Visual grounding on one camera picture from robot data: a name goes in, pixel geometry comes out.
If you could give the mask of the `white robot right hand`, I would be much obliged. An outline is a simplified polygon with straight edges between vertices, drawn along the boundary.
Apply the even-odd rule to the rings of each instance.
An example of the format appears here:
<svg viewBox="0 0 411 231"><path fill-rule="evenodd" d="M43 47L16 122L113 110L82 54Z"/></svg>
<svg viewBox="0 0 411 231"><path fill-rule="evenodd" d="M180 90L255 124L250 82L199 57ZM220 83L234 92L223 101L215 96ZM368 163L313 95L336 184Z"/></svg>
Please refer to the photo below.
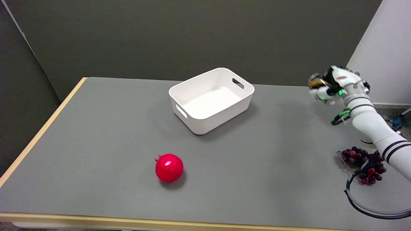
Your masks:
<svg viewBox="0 0 411 231"><path fill-rule="evenodd" d="M358 72L347 68L331 66L324 74L315 73L308 79L310 95L327 105L343 99L345 104L354 98L369 99L370 86Z"/></svg>

